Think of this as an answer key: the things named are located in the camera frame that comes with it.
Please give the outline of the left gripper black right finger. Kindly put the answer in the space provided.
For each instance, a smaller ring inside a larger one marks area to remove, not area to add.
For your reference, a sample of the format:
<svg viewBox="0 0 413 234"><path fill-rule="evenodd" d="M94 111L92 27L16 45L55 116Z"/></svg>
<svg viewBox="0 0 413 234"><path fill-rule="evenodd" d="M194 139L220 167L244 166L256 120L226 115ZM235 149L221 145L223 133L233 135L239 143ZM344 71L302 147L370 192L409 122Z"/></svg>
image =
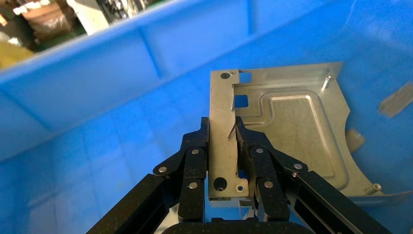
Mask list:
<svg viewBox="0 0 413 234"><path fill-rule="evenodd" d="M388 229L306 164L275 149L236 118L241 169L252 184L261 233L386 234Z"/></svg>

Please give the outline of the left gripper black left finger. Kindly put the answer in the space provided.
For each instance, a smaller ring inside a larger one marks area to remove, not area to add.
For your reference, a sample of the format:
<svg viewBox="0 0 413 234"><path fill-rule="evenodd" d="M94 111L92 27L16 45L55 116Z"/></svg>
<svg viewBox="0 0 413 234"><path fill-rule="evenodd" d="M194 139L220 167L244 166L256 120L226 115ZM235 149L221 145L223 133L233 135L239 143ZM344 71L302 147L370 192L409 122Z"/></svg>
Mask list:
<svg viewBox="0 0 413 234"><path fill-rule="evenodd" d="M177 233L182 226L205 220L205 178L209 119L200 129L183 136L178 152L154 167L90 230L90 234L173 234L169 225L160 229L169 210L178 205Z"/></svg>

